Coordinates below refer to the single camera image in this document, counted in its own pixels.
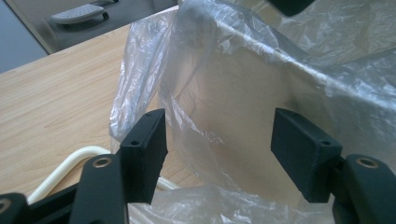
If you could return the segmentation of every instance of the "plastic bag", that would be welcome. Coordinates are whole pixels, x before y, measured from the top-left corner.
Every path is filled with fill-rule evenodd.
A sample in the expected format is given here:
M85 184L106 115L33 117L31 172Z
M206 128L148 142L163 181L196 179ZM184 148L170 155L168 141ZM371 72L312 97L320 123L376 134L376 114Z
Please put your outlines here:
M379 34L369 29L378 25L362 21L366 29L348 33L349 38L343 38L344 28L335 29L354 26L360 14L348 12L366 12L367 4L340 7L333 17L315 18L312 9L282 18L301 24L296 43L277 31L287 31L287 22L276 30L251 10L213 0L188 0L177 13L133 24L111 114L112 135L120 141L127 134L159 84L175 149L206 183L299 207L300 192L270 151L275 107L315 122L344 146L344 155L370 155L395 169L394 41L356 53L357 44L366 43L358 41L362 30ZM394 21L387 10L382 15L370 9L374 21ZM340 17L343 13L351 18ZM298 17L311 18L317 29L309 30ZM326 44L321 39L329 23L338 38ZM357 46L349 51L351 42Z
M332 212L310 206L305 212L257 195L214 186L156 192L151 205L129 204L130 223L332 223Z

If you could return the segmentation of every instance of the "transparent plastic bag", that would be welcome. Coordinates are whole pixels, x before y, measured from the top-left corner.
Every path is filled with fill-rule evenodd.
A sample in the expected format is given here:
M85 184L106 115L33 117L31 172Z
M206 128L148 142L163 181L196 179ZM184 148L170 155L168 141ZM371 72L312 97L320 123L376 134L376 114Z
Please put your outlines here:
M215 186L156 192L151 205L129 204L130 223L332 223L332 212L307 206L304 212L257 195Z
M292 19L268 9L270 19L282 21L269 20L275 28L257 14L265 4L253 4L252 11L214 0L188 0L178 12L134 23L111 114L112 135L120 141L127 134L159 85L174 147L206 183L304 213L301 193L270 151L276 107L312 120L344 146L344 156L366 154L395 169L395 35L379 36L385 44L371 36L388 27L377 21L394 17L387 16L388 8L377 11L364 1L337 4L334 15L315 16L315 8L323 13L329 5L318 0ZM353 27L367 7L373 20L361 21L365 25L350 33L342 27ZM331 40L326 24L332 24ZM288 33L291 28L300 32ZM371 37L362 41L364 32ZM366 41L376 47L361 51ZM322 214L330 210L320 208Z

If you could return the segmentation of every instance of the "gray floor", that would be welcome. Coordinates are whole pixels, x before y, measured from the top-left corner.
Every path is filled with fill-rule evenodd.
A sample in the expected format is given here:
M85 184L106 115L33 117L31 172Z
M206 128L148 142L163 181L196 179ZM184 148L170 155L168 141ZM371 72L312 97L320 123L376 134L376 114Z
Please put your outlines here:
M67 49L133 21L176 6L177 0L120 0L118 3L98 1L94 4L105 8L109 15L107 21L104 21L102 16L98 16L89 21L73 24L66 29L47 18L57 39L59 49Z
M0 1L0 28L0 74L47 56L4 1Z

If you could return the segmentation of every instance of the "floor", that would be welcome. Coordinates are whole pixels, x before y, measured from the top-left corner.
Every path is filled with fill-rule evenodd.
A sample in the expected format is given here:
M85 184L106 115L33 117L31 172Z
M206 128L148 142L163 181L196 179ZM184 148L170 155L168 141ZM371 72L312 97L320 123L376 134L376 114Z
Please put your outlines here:
M97 1L93 4L105 8L109 15L107 21L104 21L102 16L98 16L65 28L50 18L46 18L56 38L57 50L67 49L133 21L176 6L177 0L120 0L117 3Z

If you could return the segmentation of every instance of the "white cable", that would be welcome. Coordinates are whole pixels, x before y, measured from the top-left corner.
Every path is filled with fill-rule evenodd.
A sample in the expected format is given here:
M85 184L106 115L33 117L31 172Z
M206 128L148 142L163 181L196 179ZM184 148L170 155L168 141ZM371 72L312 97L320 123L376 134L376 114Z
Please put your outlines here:
M79 162L102 154L110 154L110 151L102 147L89 146L73 152L33 191L28 198L28 203L35 203L45 198ZM157 186L160 189L180 188L177 184L163 177L158 179Z
M174 182L160 176L157 182L157 187L159 189L180 189L180 186Z

